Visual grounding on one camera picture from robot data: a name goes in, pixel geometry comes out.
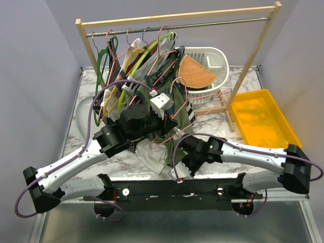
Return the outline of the pink wire hanger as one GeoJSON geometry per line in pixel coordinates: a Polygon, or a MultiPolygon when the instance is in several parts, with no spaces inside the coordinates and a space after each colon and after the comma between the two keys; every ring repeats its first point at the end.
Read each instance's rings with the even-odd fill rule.
{"type": "MultiPolygon", "coordinates": [[[[178,78],[176,78],[176,79],[174,79],[174,80],[172,81],[171,89],[170,89],[170,93],[171,93],[172,90],[173,90],[173,86],[175,86],[175,84],[178,83],[177,80],[179,80],[179,79],[180,79],[180,80],[183,80],[183,82],[184,82],[184,87],[185,87],[185,100],[184,100],[183,105],[178,109],[178,111],[177,111],[176,113],[174,113],[173,115],[169,115],[170,120],[171,120],[172,118],[175,118],[175,117],[177,116],[177,114],[178,114],[178,113],[179,113],[179,112],[180,112],[184,107],[185,107],[185,108],[189,107],[189,108],[187,108],[188,111],[189,111],[189,109],[191,109],[191,106],[190,106],[190,104],[191,104],[190,102],[191,102],[191,101],[196,100],[196,99],[200,99],[200,98],[205,98],[205,97],[213,96],[213,95],[219,96],[219,98],[220,98],[220,102],[219,102],[218,104],[216,104],[214,107],[209,108],[209,109],[204,109],[204,110],[203,110],[203,109],[201,109],[201,110],[194,110],[194,109],[193,109],[193,110],[192,110],[192,114],[205,116],[206,114],[212,112],[213,110],[215,110],[215,111],[221,111],[221,112],[225,110],[226,105],[222,105],[222,106],[219,106],[219,105],[221,105],[222,103],[224,103],[226,99],[229,99],[229,98],[230,98],[230,96],[231,96],[231,94],[232,94],[232,88],[227,88],[227,89],[225,89],[225,90],[218,90],[216,93],[212,93],[212,94],[209,94],[209,95],[204,95],[204,96],[197,97],[197,98],[189,98],[189,97],[188,97],[188,90],[187,90],[187,86],[186,86],[186,81],[185,81],[185,79],[182,78],[182,77],[178,77],[178,78]],[[225,92],[227,92],[227,91],[230,92],[229,95],[228,95],[227,97],[223,97],[223,98],[221,98],[221,96],[223,95],[223,93],[225,93],[225,92]]],[[[192,126],[193,124],[195,124],[198,120],[193,121],[190,125],[188,125],[188,126],[185,127],[184,129],[180,130],[178,133],[183,132],[185,129],[191,127],[191,126],[192,126]]],[[[173,139],[176,135],[177,135],[177,134],[171,136],[170,138],[166,139],[165,141],[163,141],[163,142],[160,143],[159,145],[153,147],[153,143],[154,143],[154,142],[156,141],[156,139],[158,138],[158,137],[156,137],[156,138],[154,138],[154,139],[151,141],[151,143],[149,144],[149,148],[150,148],[150,149],[156,149],[156,148],[160,147],[162,144],[164,144],[164,143],[168,142],[169,140],[173,139]]]]}

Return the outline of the white tank top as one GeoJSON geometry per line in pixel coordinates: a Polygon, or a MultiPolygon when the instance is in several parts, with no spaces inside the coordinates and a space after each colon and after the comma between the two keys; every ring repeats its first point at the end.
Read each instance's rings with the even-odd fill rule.
{"type": "MultiPolygon", "coordinates": [[[[173,153],[175,150],[176,145],[179,143],[179,140],[186,136],[187,134],[185,132],[180,132],[180,129],[174,128],[175,134],[177,134],[173,139],[170,140],[169,146],[168,146],[168,158],[166,160],[167,166],[171,166],[171,175],[176,178],[176,175],[174,173],[174,164],[173,164],[173,153]]],[[[177,165],[179,162],[182,162],[186,165],[186,155],[189,153],[193,153],[195,149],[197,148],[197,145],[199,143],[199,139],[194,136],[190,136],[186,138],[184,141],[182,141],[178,148],[176,149],[176,155],[175,155],[175,165],[177,165]]]]}

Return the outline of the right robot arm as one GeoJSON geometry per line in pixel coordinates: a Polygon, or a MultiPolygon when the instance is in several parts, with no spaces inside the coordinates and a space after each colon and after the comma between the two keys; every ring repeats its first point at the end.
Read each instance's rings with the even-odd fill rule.
{"type": "Polygon", "coordinates": [[[204,163],[238,163],[262,168],[261,172],[238,176],[233,193],[245,198],[263,189],[284,188],[297,194],[308,194],[311,165],[297,145],[287,148],[263,148],[210,137],[208,141],[190,136],[180,145],[186,155],[176,165],[180,178],[194,176],[204,163]]]}

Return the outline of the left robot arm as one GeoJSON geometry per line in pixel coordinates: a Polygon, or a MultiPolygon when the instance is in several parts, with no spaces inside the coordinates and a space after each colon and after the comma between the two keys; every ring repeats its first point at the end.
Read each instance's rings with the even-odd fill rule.
{"type": "Polygon", "coordinates": [[[168,134],[177,122],[171,118],[172,105],[146,107],[131,104],[121,112],[119,119],[106,124],[93,136],[87,135],[85,144],[73,153],[43,168],[27,167],[23,176],[36,213],[45,213],[60,202],[80,196],[98,196],[109,199],[112,187],[108,177],[96,176],[81,187],[69,180],[88,167],[127,150],[132,142],[157,133],[168,134]]]}

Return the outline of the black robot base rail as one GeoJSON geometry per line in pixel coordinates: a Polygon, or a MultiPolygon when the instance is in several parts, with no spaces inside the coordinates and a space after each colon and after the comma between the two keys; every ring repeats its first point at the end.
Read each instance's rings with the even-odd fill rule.
{"type": "Polygon", "coordinates": [[[125,211],[231,211],[232,201],[262,199],[242,187],[242,178],[172,180],[104,180],[99,199],[116,202],[125,211]]]}

